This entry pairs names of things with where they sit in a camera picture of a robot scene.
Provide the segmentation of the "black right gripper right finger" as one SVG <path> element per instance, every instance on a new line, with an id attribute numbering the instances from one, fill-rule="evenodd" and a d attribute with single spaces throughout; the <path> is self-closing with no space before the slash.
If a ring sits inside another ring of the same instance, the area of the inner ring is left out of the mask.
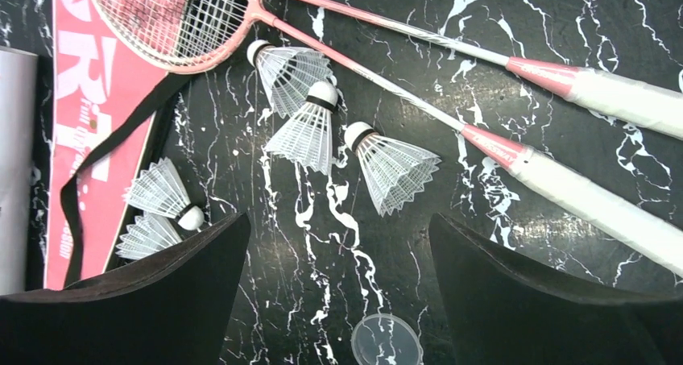
<path id="1" fill-rule="evenodd" d="M 428 238 L 458 364 L 679 364 L 682 299 L 558 271 L 434 214 Z"/>

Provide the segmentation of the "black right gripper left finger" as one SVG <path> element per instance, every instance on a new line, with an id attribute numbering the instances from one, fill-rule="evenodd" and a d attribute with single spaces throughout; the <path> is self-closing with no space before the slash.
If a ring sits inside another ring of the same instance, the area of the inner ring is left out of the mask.
<path id="1" fill-rule="evenodd" d="M 2 297 L 2 363 L 218 363 L 250 232 L 233 214 L 62 290 Z"/>

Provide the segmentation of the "white plastic shuttlecock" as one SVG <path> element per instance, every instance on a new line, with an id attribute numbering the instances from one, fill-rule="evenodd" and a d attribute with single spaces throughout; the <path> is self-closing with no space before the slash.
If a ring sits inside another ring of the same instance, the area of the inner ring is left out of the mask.
<path id="1" fill-rule="evenodd" d="M 150 163 L 122 195 L 128 205 L 173 219 L 185 230 L 198 230 L 204 212 L 192 201 L 174 163 L 164 157 Z"/>
<path id="2" fill-rule="evenodd" d="M 314 83 L 304 104 L 267 142 L 265 151 L 328 176 L 332 167 L 332 115 L 338 93 L 327 81 Z"/>
<path id="3" fill-rule="evenodd" d="M 139 260 L 182 242 L 168 218 L 145 212 L 135 216 L 134 223 L 126 227 L 115 254 L 123 259 Z"/>
<path id="4" fill-rule="evenodd" d="M 381 135 L 365 122 L 350 124 L 344 141 L 358 157 L 370 198 L 382 217 L 414 201 L 439 170 L 437 154 Z"/>
<path id="5" fill-rule="evenodd" d="M 271 108 L 281 118 L 297 112 L 314 83 L 333 75 L 330 60 L 311 48 L 278 47 L 257 39 L 249 44 L 246 57 L 259 75 Z"/>

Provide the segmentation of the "white shuttlecock tube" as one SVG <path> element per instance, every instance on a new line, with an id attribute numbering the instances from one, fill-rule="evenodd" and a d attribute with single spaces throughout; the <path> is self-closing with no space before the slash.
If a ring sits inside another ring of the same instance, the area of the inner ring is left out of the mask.
<path id="1" fill-rule="evenodd" d="M 25 289 L 39 56 L 1 48 L 1 294 Z"/>

